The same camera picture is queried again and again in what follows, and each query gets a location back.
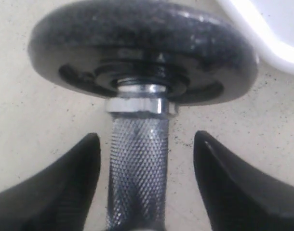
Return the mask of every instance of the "speckled weight plate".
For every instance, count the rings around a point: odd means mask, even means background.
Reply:
[[[69,4],[36,25],[28,51],[44,78],[101,97],[126,78],[164,84],[177,103],[220,103],[244,95],[257,74],[255,52],[235,28],[161,0]]]

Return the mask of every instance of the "floor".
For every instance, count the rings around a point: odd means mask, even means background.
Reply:
[[[214,0],[179,0],[227,19]],[[0,1],[0,191],[54,162],[86,133],[98,132],[102,171],[86,231],[105,224],[111,118],[104,101],[37,76],[26,46],[33,25],[69,0]],[[265,63],[252,90],[233,102],[181,108],[171,122],[167,228],[210,231],[196,185],[192,143],[206,130],[243,159],[294,185],[294,77]]]

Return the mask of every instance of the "white object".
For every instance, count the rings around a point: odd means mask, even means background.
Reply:
[[[217,0],[260,56],[294,75],[294,0]]]

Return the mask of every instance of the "dumbbell handle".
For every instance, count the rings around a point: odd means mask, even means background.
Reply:
[[[169,120],[114,119],[107,226],[164,227]]]

